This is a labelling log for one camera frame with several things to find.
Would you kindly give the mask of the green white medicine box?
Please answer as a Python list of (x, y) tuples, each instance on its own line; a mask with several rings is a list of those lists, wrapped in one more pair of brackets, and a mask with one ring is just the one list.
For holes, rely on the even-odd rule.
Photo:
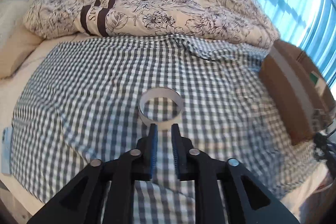
[(313, 81), (315, 89), (323, 90), (325, 88), (325, 80), (314, 71), (310, 73), (310, 79)]

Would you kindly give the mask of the light blue smartphone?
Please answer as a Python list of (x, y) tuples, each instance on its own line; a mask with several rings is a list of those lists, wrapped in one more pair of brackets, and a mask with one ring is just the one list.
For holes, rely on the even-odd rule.
[(12, 141), (12, 127), (6, 127), (3, 130), (1, 139), (1, 173), (11, 175), (11, 141)]

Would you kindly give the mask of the brown cardboard box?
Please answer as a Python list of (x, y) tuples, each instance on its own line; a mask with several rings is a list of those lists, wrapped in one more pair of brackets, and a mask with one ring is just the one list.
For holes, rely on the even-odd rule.
[(280, 113), (292, 145), (313, 139), (335, 117), (330, 88), (325, 81), (323, 90), (315, 89), (312, 71), (323, 78), (305, 51), (282, 40), (274, 42), (261, 64), (259, 78)]

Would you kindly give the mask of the beige pillow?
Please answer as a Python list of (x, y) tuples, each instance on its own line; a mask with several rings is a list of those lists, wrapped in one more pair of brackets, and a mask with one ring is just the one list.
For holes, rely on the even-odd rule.
[(30, 32), (25, 26), (17, 27), (1, 43), (1, 79), (10, 77), (44, 39)]

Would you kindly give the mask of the blue curtain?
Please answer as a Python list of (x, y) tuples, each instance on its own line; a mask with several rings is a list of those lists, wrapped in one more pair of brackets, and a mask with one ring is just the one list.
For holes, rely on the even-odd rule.
[(329, 86), (335, 85), (332, 0), (258, 0), (286, 42), (304, 50)]

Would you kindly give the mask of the floral beige duvet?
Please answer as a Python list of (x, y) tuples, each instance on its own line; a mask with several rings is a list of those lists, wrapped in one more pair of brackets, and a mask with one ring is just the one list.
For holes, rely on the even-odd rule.
[(23, 23), (45, 39), (175, 34), (269, 48), (280, 36), (257, 0), (34, 0)]

